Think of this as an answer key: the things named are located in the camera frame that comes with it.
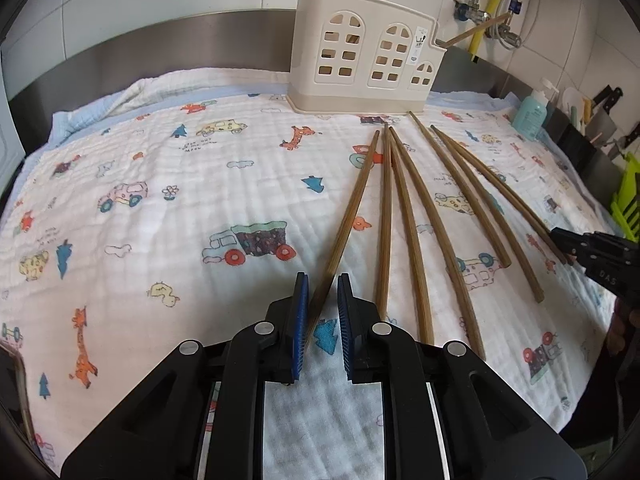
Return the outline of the person right hand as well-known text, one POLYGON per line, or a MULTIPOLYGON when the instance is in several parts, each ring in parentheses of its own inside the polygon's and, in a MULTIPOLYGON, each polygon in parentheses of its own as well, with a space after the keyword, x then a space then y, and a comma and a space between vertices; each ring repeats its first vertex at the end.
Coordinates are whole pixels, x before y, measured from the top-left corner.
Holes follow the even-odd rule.
POLYGON ((638 330, 640 327, 640 311, 632 310, 623 300, 617 298, 611 318, 611 324, 606 334, 606 348, 611 354, 619 354, 625 349, 625 337, 628 328, 638 330))

